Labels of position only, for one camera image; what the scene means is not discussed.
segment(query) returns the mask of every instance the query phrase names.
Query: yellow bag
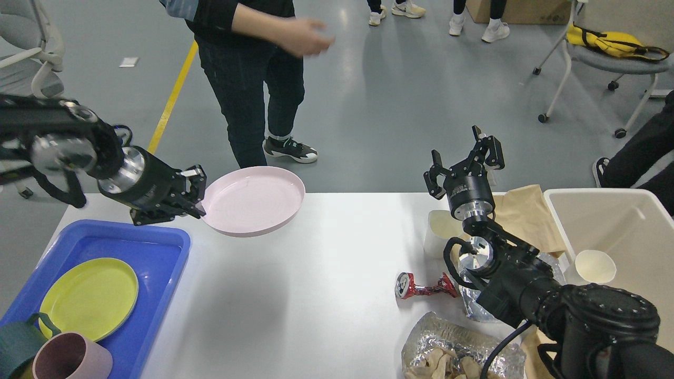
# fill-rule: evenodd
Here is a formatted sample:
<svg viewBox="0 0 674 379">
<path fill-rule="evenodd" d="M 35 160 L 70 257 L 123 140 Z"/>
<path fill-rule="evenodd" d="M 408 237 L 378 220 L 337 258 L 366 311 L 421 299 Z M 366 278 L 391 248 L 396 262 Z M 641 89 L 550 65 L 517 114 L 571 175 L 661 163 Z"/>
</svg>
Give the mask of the yellow bag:
<svg viewBox="0 0 674 379">
<path fill-rule="evenodd" d="M 635 36 L 622 32 L 595 32 L 573 24 L 566 31 L 566 39 L 572 45 L 589 47 L 618 58 L 657 63 L 669 57 L 668 51 L 644 46 Z"/>
</svg>

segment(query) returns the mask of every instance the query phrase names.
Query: black pants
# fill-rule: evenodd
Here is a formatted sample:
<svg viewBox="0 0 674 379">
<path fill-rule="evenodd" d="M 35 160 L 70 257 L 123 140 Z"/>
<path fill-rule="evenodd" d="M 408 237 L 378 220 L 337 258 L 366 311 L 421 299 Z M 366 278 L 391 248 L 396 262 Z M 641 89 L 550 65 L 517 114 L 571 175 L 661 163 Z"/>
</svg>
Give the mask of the black pants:
<svg viewBox="0 0 674 379">
<path fill-rule="evenodd" d="M 629 188 L 664 155 L 674 150 L 674 91 L 662 112 L 651 117 L 625 147 L 611 159 L 604 172 L 610 187 Z M 639 188 L 651 191 L 674 214 L 674 163 Z"/>
<path fill-rule="evenodd" d="M 269 132 L 289 136 L 304 100 L 304 60 L 267 42 L 224 47 L 195 39 L 202 68 L 227 120 L 229 144 L 239 167 L 266 166 L 264 83 L 269 90 Z"/>
<path fill-rule="evenodd" d="M 491 5 L 489 8 L 489 18 L 494 20 L 503 17 L 505 12 L 507 0 L 491 0 Z M 466 0 L 454 0 L 454 14 L 463 13 L 466 9 Z"/>
<path fill-rule="evenodd" d="M 397 4 L 404 3 L 405 0 L 396 0 Z M 370 11 L 377 12 L 381 11 L 381 0 L 367 0 L 367 4 L 370 6 Z"/>
</svg>

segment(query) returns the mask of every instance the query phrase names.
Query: robotic arm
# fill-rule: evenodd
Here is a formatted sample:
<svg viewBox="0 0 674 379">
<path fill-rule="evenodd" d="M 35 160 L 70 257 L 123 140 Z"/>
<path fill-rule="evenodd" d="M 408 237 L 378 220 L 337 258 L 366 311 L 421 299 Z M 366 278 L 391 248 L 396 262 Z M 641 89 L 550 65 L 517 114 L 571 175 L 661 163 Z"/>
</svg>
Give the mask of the robotic arm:
<svg viewBox="0 0 674 379">
<path fill-rule="evenodd" d="M 47 193 L 76 208 L 86 203 L 78 171 L 97 179 L 103 195 L 131 208 L 135 225 L 200 218 L 206 174 L 173 169 L 138 146 L 122 146 L 115 128 L 75 101 L 0 94 L 0 161 L 23 167 L 0 172 L 0 185 L 34 177 Z M 65 177 L 67 191 L 47 175 Z"/>
<path fill-rule="evenodd" d="M 485 165 L 504 167 L 501 144 L 477 126 L 473 134 L 475 147 L 466 160 L 447 169 L 433 150 L 433 166 L 424 173 L 428 192 L 437 199 L 447 194 L 452 216 L 472 236 L 469 241 L 452 238 L 444 250 L 454 280 L 479 290 L 477 303 L 499 320 L 513 328 L 527 320 L 556 341 L 539 346 L 556 378 L 671 377 L 674 355 L 655 345 L 660 317 L 652 303 L 605 285 L 560 285 L 551 267 L 537 258 L 538 249 L 489 218 L 494 200 Z M 442 186 L 439 176 L 445 177 Z M 470 282 L 451 260 L 456 244 Z"/>
</svg>

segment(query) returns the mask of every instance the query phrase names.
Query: blue tray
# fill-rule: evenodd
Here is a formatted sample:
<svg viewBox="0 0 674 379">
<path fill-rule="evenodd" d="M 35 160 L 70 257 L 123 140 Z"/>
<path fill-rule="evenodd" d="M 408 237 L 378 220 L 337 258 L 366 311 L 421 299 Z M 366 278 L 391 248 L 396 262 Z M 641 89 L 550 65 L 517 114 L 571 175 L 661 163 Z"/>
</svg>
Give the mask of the blue tray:
<svg viewBox="0 0 674 379">
<path fill-rule="evenodd" d="M 27 320 L 40 309 L 52 284 L 74 266 L 112 257 L 138 276 L 138 299 L 127 321 L 99 343 L 113 356 L 109 379 L 138 378 L 180 279 L 189 253 L 189 235 L 166 227 L 80 220 L 63 229 L 0 320 Z"/>
</svg>

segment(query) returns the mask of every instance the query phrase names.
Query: person's hand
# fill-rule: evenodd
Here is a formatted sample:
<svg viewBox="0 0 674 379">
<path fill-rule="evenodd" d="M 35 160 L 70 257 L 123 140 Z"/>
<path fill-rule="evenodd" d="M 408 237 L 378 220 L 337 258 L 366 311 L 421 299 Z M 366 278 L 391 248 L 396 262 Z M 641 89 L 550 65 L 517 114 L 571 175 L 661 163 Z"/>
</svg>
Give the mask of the person's hand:
<svg viewBox="0 0 674 379">
<path fill-rule="evenodd" d="M 335 42 L 335 37 L 320 32 L 325 28 L 322 21 L 310 18 L 283 19 L 273 42 L 298 58 L 319 55 Z"/>
</svg>

